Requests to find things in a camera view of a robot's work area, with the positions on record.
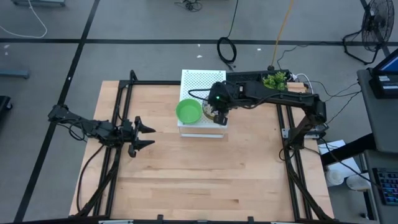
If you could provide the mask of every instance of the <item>keyboard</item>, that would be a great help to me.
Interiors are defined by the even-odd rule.
[[[385,205],[398,205],[398,170],[374,168],[376,183],[381,186],[379,189],[382,202]]]

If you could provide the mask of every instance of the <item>gray floor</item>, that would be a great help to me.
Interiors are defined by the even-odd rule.
[[[94,0],[67,0],[67,7],[35,7],[49,28],[49,39],[78,39]],[[173,0],[101,0],[88,38],[91,39],[218,39],[228,33],[235,1],[202,1],[203,10],[189,13]],[[289,1],[241,1],[232,39],[275,40]],[[40,35],[42,28],[27,7],[0,2],[0,25],[13,32]],[[359,0],[301,0],[295,2],[283,40],[341,40],[357,31],[363,16]],[[0,38],[10,38],[0,30]],[[393,32],[391,41],[397,41]],[[293,46],[281,45],[278,56]],[[0,44],[0,68],[29,69],[31,78],[0,78],[0,95],[9,95],[14,109],[0,134],[0,223],[13,221],[32,168],[49,126],[47,113],[59,97],[77,44]],[[265,70],[272,58],[271,45],[237,45],[236,71]],[[362,57],[372,54],[350,47]],[[379,54],[377,62],[384,58]],[[282,68],[305,73],[336,93],[356,81],[366,68],[347,57],[342,47],[309,46],[286,53]],[[141,80],[179,80],[181,69],[227,70],[209,44],[86,44],[66,104],[90,118],[103,80],[120,80],[134,69]],[[314,89],[327,99],[323,88]],[[351,91],[359,90],[356,86]],[[328,103],[334,116],[348,98]],[[370,132],[361,95],[330,124],[327,140],[349,142]],[[85,145],[57,128],[25,221],[68,215]],[[362,194],[346,187],[330,189],[335,215],[342,221],[368,223]]]

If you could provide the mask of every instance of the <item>potted plant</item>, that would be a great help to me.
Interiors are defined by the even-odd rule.
[[[283,72],[277,72],[275,75],[268,75],[262,78],[262,84],[271,89],[283,91],[287,88],[286,76]]]

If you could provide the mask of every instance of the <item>wooden tabletop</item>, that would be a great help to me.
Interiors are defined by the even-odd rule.
[[[289,84],[290,91],[303,89],[302,83]],[[103,82],[94,119],[111,119],[117,91],[118,82]],[[256,221],[293,221],[287,172],[278,158],[282,141],[275,105],[230,111],[223,139],[182,138],[175,116],[179,95],[179,85],[133,86],[128,118],[141,116],[146,126],[156,129],[139,136],[156,143],[136,158],[129,157],[125,145],[111,218],[156,219],[163,214],[168,220],[246,221],[253,216]],[[293,113],[298,124],[304,113],[300,108],[293,108]],[[316,141],[306,140],[305,145],[317,151]],[[89,139],[82,166],[100,146]],[[98,186],[104,151],[84,173],[80,206]],[[333,217],[320,157],[308,150],[301,155],[309,192]],[[105,190],[101,213],[107,194]],[[71,214],[76,213],[75,198],[76,194]]]

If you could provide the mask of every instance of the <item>yellow cable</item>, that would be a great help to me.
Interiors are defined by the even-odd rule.
[[[276,39],[276,43],[275,43],[274,56],[272,56],[272,63],[271,63],[271,66],[274,65],[274,61],[275,61],[275,57],[276,57],[276,50],[278,49],[279,39],[280,39],[280,36],[282,35],[282,31],[283,31],[283,29],[284,29],[284,27],[285,27],[286,20],[287,20],[287,16],[289,15],[290,10],[292,9],[293,1],[294,1],[294,0],[290,0],[289,9],[288,9],[287,12],[286,12],[284,22],[282,23],[282,26],[280,27],[280,31],[279,31],[279,34],[278,34],[278,38]]]

